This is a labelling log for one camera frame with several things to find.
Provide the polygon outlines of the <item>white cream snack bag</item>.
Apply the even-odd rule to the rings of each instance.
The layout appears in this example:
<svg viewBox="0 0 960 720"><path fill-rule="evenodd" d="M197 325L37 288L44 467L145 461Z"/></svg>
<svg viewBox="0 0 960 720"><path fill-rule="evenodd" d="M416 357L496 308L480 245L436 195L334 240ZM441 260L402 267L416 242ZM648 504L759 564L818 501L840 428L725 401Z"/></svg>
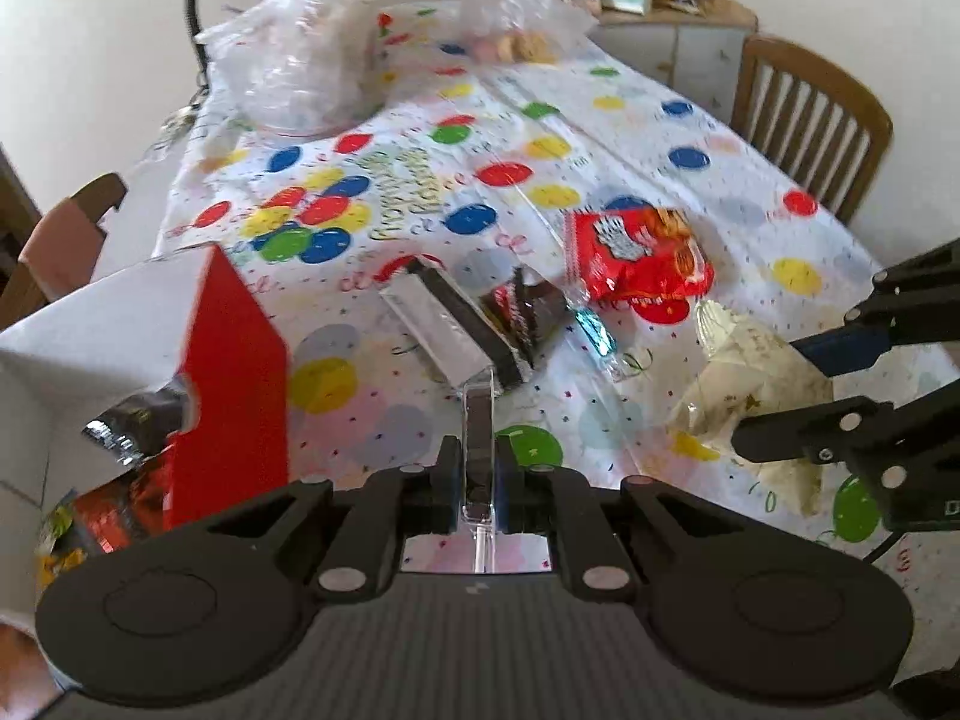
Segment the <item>white cream snack bag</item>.
<svg viewBox="0 0 960 720"><path fill-rule="evenodd" d="M815 515L822 493L817 465L797 454L752 463L732 449L732 434L745 418L827 405L832 381L773 330L719 302L698 302L695 325L706 366L674 406L667 431L688 447L732 458L793 514Z"/></svg>

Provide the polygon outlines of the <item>silver foil snack pack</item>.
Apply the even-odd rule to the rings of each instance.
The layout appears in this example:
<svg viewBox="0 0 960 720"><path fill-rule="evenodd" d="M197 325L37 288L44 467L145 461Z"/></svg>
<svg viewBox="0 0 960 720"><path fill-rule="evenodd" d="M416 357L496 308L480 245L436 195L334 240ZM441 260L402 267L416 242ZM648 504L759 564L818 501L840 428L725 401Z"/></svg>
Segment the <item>silver foil snack pack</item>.
<svg viewBox="0 0 960 720"><path fill-rule="evenodd" d="M381 298L459 398L460 523L473 539L473 570L489 574L498 530L494 405L526 383L530 367L483 307L425 259L399 268Z"/></svg>

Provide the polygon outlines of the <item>teal candy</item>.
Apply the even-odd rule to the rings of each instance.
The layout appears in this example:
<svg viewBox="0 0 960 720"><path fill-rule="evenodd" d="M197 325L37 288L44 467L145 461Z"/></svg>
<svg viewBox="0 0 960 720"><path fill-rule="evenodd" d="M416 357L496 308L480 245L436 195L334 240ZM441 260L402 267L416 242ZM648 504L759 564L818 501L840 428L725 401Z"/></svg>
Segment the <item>teal candy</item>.
<svg viewBox="0 0 960 720"><path fill-rule="evenodd" d="M574 320L589 340L590 348L594 349L594 356L602 371L613 382L622 380L623 364L619 345L599 316L599 312L587 304L583 294L569 293L566 296L566 302Z"/></svg>

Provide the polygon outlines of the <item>brown chocolate candy bag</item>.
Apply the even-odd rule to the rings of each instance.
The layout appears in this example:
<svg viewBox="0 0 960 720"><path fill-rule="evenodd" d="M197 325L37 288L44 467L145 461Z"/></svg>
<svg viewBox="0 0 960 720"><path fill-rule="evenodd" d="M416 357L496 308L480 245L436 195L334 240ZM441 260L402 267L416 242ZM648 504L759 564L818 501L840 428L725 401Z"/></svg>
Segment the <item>brown chocolate candy bag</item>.
<svg viewBox="0 0 960 720"><path fill-rule="evenodd" d="M530 367L568 315L563 291L525 265L515 266L511 277L483 294L480 304Z"/></svg>

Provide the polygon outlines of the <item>red chip bag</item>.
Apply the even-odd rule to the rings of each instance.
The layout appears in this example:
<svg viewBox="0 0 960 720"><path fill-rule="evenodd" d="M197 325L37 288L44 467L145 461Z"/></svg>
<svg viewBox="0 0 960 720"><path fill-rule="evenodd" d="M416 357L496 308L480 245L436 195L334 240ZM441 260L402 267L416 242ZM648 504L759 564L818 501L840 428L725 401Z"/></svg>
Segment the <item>red chip bag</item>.
<svg viewBox="0 0 960 720"><path fill-rule="evenodd" d="M566 281L589 302L701 298L715 282L675 208L574 211L565 216Z"/></svg>

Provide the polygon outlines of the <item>wooden chair right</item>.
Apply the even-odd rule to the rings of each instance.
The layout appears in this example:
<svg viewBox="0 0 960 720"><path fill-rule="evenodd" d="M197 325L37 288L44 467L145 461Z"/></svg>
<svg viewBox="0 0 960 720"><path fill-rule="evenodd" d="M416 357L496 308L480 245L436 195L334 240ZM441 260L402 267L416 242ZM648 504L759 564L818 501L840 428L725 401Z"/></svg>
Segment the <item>wooden chair right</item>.
<svg viewBox="0 0 960 720"><path fill-rule="evenodd" d="M893 142L892 117L864 83L768 34L743 43L731 128L841 224L861 208Z"/></svg>

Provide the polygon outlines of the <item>wooden chair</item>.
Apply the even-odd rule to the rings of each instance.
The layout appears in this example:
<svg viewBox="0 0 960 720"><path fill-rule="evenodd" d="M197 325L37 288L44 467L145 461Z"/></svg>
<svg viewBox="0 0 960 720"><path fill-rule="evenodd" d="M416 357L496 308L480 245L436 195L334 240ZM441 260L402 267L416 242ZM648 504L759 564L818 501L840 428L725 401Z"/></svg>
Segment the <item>wooden chair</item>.
<svg viewBox="0 0 960 720"><path fill-rule="evenodd" d="M108 211L121 210L125 195L124 179L109 172L39 220L3 289L3 330L91 281L107 239L101 220Z"/></svg>
<svg viewBox="0 0 960 720"><path fill-rule="evenodd" d="M861 208L893 142L892 117L864 83L768 34L743 43L731 128L841 224Z"/></svg>

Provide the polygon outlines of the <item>birthday balloon tablecloth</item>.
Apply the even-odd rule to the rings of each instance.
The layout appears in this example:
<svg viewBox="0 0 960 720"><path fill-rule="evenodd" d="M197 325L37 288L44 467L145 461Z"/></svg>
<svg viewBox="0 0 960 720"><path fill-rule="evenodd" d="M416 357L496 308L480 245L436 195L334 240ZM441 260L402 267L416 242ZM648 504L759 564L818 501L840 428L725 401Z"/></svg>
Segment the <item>birthday balloon tablecloth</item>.
<svg viewBox="0 0 960 720"><path fill-rule="evenodd" d="M332 137L268 132L245 92L302 59L331 24L308 0L265 0L203 33L210 94L174 179L160 252L221 245L290 349L288 473L339 488L428 461L459 400L398 323L382 285L413 257L472 294L528 266L559 280L573 213L670 208L715 279L711 298L788 340L836 327L877 265L812 197L703 109L595 47L548 65L485 65L451 2L398 5L371 29L382 104ZM760 522L875 554L913 603L903 673L958 655L957 536L887 543L841 466L809 494L754 472L672 413L706 366L695 301L609 304L626 362L602 369L576 322L550 333L496 429L524 461L615 486L646 472Z"/></svg>

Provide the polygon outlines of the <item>red and white cardboard box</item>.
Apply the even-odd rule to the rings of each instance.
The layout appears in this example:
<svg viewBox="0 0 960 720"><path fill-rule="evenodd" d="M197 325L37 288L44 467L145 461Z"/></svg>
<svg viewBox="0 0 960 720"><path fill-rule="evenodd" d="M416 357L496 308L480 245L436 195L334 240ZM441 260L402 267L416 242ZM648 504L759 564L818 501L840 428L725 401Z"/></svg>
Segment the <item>red and white cardboard box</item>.
<svg viewBox="0 0 960 720"><path fill-rule="evenodd" d="M36 605L44 502L119 470L83 437L90 419L185 383L167 454L169 522L182 525L288 483L287 377L285 341L215 244L129 266L3 330L3 613Z"/></svg>

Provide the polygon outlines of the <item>red brown snack bag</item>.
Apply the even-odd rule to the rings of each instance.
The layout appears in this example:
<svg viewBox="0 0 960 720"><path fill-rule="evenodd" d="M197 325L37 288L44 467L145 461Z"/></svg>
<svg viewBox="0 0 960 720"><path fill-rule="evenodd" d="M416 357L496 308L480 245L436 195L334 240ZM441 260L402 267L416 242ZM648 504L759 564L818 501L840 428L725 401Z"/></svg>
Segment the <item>red brown snack bag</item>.
<svg viewBox="0 0 960 720"><path fill-rule="evenodd" d="M60 497L39 527L37 588L99 554L125 550L166 532L171 511L172 438L192 411L176 377L158 390L128 395L83 426L82 434L119 466L114 478Z"/></svg>

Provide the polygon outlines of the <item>white wooden sideboard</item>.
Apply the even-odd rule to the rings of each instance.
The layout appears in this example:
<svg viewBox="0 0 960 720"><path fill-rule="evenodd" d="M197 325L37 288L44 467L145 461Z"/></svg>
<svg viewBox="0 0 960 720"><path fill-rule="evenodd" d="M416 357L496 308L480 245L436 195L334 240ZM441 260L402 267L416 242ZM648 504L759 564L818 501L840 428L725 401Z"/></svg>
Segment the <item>white wooden sideboard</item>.
<svg viewBox="0 0 960 720"><path fill-rule="evenodd" d="M605 10L590 32L613 59L731 120L745 39L758 16L736 0L709 0L701 15L654 7L646 16Z"/></svg>

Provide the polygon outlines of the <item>wooden chair left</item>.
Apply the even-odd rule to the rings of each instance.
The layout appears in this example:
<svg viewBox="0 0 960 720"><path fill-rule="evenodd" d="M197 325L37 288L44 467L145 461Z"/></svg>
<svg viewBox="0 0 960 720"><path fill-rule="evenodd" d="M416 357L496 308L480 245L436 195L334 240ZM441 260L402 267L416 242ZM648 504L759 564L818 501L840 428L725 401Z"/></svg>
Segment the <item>wooden chair left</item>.
<svg viewBox="0 0 960 720"><path fill-rule="evenodd" d="M125 195L124 179L109 172L39 220L3 289L3 330L91 281L107 239L101 220L108 211L121 210Z"/></svg>

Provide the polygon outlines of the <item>large clear plastic bag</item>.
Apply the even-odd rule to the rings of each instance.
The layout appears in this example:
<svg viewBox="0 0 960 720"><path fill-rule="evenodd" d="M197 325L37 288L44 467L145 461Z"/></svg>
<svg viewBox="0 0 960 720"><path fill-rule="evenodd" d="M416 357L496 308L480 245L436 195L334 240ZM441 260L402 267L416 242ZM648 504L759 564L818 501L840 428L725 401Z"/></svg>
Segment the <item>large clear plastic bag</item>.
<svg viewBox="0 0 960 720"><path fill-rule="evenodd" d="M379 0L262 0L195 37L233 103L256 127L320 137L377 103Z"/></svg>

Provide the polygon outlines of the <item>plastic bag with cookies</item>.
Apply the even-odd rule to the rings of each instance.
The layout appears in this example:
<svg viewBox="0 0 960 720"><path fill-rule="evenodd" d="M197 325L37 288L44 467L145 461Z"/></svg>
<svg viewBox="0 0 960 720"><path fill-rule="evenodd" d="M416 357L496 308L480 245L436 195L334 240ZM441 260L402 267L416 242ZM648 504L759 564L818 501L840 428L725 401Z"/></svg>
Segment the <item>plastic bag with cookies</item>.
<svg viewBox="0 0 960 720"><path fill-rule="evenodd" d="M459 36L479 64L555 64L599 24L599 0L460 0Z"/></svg>

